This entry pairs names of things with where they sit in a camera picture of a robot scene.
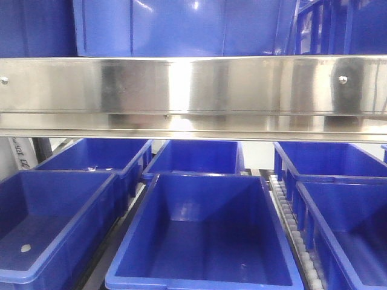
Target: screw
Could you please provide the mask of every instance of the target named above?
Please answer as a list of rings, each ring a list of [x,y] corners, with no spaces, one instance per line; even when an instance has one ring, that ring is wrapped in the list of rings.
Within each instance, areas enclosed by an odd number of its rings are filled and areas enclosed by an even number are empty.
[[[342,85],[345,85],[346,83],[348,83],[348,77],[339,76],[339,83],[341,83]]]
[[[0,77],[0,83],[6,85],[8,83],[8,77]]]

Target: blue crate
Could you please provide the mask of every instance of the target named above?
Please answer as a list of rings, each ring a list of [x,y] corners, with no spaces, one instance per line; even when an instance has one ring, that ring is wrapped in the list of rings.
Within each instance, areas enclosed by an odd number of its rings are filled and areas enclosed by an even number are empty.
[[[75,286],[117,218],[116,178],[26,170],[1,182],[0,289]]]
[[[38,164],[38,170],[86,170],[118,174],[116,209],[123,214],[143,169],[152,159],[152,140],[81,139]]]
[[[387,185],[297,183],[326,290],[387,289]]]
[[[73,0],[80,56],[285,54],[296,0]]]
[[[244,171],[242,144],[234,141],[168,140],[143,172],[151,182],[155,174],[218,173]]]
[[[263,179],[173,173],[154,178],[105,285],[304,288]]]
[[[384,0],[301,1],[295,54],[386,54]]]
[[[0,1],[0,57],[76,55],[71,1]]]
[[[275,174],[297,214],[296,181],[387,184],[387,164],[348,143],[275,142]]]

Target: shelving rack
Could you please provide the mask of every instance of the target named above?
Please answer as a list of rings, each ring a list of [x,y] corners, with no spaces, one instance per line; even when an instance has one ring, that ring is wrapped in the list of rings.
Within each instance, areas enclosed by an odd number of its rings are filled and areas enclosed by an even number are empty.
[[[383,55],[0,59],[0,136],[385,143],[383,72]]]

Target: metal frame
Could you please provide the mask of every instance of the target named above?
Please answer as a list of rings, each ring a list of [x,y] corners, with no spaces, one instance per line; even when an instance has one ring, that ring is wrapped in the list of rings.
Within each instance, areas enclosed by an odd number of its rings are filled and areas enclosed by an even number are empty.
[[[0,59],[0,135],[387,141],[387,56]]]

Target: plastic bin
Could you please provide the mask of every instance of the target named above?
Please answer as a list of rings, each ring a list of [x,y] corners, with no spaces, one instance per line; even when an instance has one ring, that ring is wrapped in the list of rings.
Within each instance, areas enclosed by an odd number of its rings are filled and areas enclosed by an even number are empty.
[[[386,54],[385,0],[302,1],[296,54]]]
[[[263,179],[158,175],[108,289],[303,289]]]
[[[73,0],[80,56],[285,54],[296,0]]]
[[[118,174],[116,209],[123,214],[143,169],[152,159],[152,140],[81,139],[38,164],[38,170],[86,170]]]
[[[242,144],[233,141],[168,140],[143,172],[149,183],[157,173],[219,173],[244,171]]]
[[[387,289],[387,185],[297,183],[326,290]]]
[[[117,218],[116,178],[26,170],[0,183],[0,289],[72,289]]]
[[[275,142],[275,174],[293,200],[296,181],[387,184],[387,164],[348,143]]]
[[[0,1],[0,57],[76,55],[71,1]]]

